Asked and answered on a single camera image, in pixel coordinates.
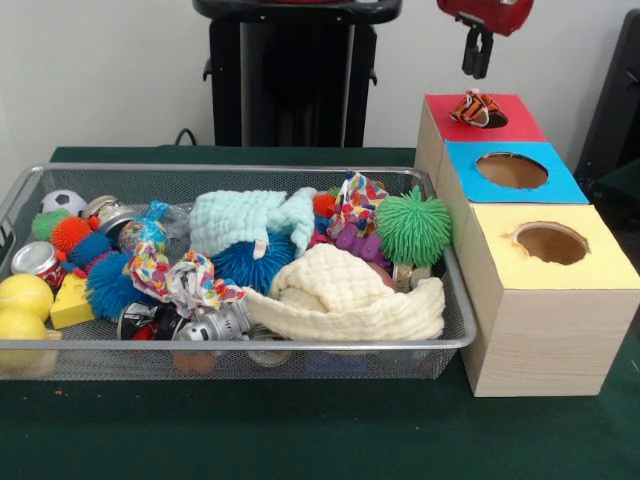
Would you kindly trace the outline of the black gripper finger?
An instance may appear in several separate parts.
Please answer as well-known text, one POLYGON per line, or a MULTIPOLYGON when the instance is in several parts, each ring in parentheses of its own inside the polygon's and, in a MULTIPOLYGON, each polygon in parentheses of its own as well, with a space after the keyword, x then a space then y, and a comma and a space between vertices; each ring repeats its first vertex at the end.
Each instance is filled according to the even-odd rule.
POLYGON ((476 54, 475 59, 475 77, 476 78, 485 78, 487 75, 489 62, 493 49, 493 33, 492 32, 482 32, 480 36, 481 45, 476 54))
POLYGON ((477 30, 470 30, 466 37, 462 70, 468 76, 475 75, 476 56, 478 54, 478 37, 479 32, 477 30))

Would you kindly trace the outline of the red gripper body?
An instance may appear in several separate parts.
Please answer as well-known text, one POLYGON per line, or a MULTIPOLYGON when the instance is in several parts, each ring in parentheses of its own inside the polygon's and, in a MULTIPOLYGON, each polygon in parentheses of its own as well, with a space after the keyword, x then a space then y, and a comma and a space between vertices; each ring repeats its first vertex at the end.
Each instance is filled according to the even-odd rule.
POLYGON ((528 18, 533 0, 438 0, 441 11, 467 26, 482 26, 505 37, 519 30, 528 18))

